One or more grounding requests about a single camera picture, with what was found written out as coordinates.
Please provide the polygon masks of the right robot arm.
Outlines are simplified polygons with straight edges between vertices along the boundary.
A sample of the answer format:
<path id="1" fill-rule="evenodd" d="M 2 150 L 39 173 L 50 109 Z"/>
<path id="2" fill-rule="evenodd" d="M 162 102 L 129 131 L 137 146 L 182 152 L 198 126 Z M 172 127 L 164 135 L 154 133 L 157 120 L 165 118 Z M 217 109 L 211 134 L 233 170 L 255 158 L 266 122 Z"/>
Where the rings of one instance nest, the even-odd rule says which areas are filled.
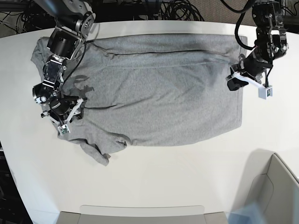
<path id="1" fill-rule="evenodd" d="M 89 0 L 38 0 L 36 3 L 54 17 L 56 27 L 47 44 L 51 55 L 43 66 L 43 81 L 33 87 L 33 98 L 45 107 L 43 116 L 63 126 L 72 119 L 83 102 L 80 97 L 61 93 L 70 77 L 65 75 L 66 64 L 81 47 L 86 47 L 96 15 Z"/>

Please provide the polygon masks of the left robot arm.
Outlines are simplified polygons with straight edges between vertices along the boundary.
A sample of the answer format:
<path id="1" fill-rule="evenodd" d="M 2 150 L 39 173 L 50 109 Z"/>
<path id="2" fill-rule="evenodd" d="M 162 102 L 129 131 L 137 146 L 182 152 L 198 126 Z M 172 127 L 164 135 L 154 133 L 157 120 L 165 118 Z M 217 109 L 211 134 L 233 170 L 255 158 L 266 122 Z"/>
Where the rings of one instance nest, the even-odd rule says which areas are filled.
<path id="1" fill-rule="evenodd" d="M 273 61 L 283 57 L 288 50 L 280 3 L 275 0 L 249 0 L 241 10 L 233 9 L 225 1 L 222 3 L 230 11 L 240 14 L 235 25 L 235 39 L 243 49 L 250 51 L 248 56 L 241 54 L 238 64 L 231 66 L 231 74 L 227 77 L 229 90 L 236 91 L 248 85 L 249 81 L 260 84 L 263 73 L 265 74 L 263 87 L 269 87 L 269 74 L 273 68 Z M 256 40 L 253 47 L 243 43 L 238 34 L 241 22 L 249 9 L 252 9 L 256 25 Z"/>

